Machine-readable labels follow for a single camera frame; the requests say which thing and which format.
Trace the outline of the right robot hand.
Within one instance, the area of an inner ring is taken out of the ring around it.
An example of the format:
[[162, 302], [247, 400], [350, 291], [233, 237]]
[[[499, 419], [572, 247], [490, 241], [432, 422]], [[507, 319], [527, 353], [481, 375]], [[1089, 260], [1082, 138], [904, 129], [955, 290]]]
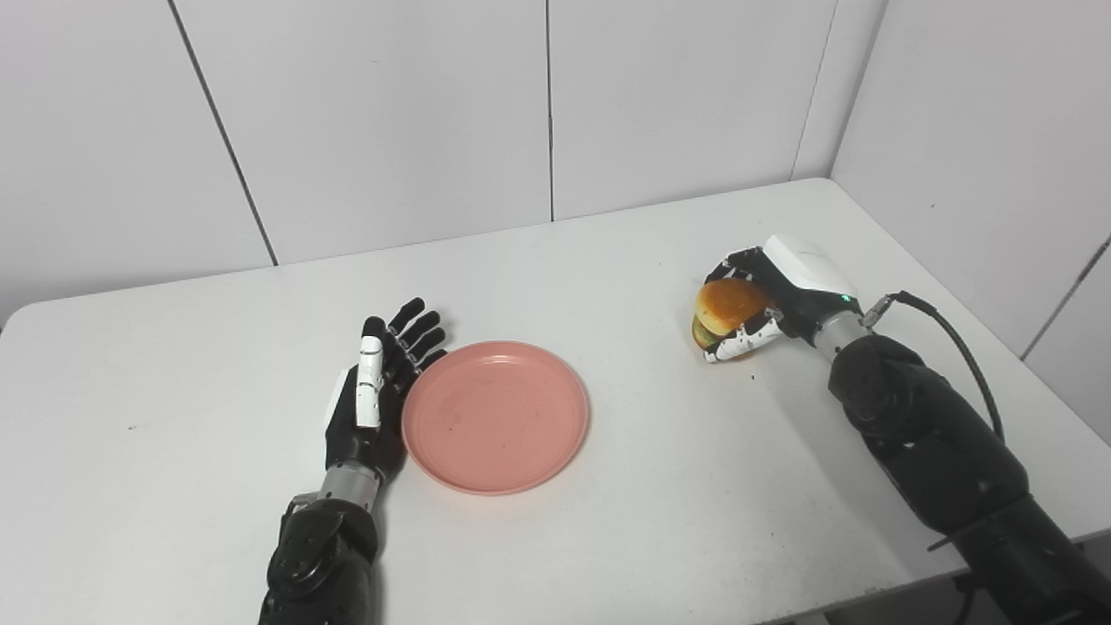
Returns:
[[853, 285], [820, 249], [793, 236], [730, 253], [707, 274], [692, 324], [710, 363], [741, 359], [779, 337], [801, 337], [833, 360], [870, 333]]

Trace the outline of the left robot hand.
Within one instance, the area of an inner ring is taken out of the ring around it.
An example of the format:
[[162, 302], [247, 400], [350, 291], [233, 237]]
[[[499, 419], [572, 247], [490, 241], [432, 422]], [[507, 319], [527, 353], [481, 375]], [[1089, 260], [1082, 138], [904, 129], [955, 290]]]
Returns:
[[417, 380], [447, 355], [437, 310], [414, 298], [394, 317], [366, 320], [357, 363], [341, 377], [326, 427], [326, 468], [357, 464], [381, 485], [406, 458], [404, 405]]

